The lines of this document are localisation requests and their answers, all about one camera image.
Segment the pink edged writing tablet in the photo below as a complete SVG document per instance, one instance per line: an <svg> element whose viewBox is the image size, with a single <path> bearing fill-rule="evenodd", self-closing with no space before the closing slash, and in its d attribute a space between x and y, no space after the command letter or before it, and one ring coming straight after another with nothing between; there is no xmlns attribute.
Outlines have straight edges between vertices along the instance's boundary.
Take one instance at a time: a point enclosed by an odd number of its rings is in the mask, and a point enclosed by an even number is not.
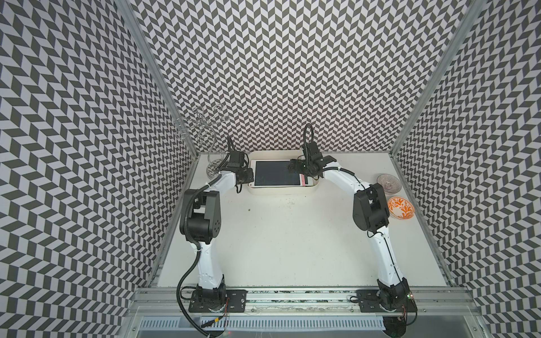
<svg viewBox="0 0 541 338"><path fill-rule="evenodd" d="M264 187L308 187L312 181L307 176L290 171L289 160L253 160L251 168L254 181L249 183L253 188Z"/></svg>

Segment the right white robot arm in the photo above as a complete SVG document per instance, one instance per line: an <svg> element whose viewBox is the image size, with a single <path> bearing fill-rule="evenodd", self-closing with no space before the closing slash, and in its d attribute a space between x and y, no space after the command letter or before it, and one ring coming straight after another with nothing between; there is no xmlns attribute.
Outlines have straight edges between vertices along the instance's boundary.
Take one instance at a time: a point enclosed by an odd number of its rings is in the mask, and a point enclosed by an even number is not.
<svg viewBox="0 0 541 338"><path fill-rule="evenodd" d="M383 187L360 180L334 157L322 155L314 141L304 142L301 150L302 157L291 160L288 168L314 179L328 180L352 197L352 219L367 234L376 259L379 307L387 312L406 311L411 290L391 245L390 210Z"/></svg>

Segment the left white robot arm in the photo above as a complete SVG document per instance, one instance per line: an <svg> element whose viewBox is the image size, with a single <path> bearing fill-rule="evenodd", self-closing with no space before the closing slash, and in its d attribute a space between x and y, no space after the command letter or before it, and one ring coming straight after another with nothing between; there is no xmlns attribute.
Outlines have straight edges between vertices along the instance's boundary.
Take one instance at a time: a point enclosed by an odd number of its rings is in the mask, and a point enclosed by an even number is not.
<svg viewBox="0 0 541 338"><path fill-rule="evenodd" d="M248 155L229 150L219 163L214 179L184 193L179 229L196 253L199 280L192 293L196 304L215 310L225 306L225 276L212 247L212 241L221 231L221 197L232 189L241 192L244 184L253 181L254 172L249 167Z"/></svg>

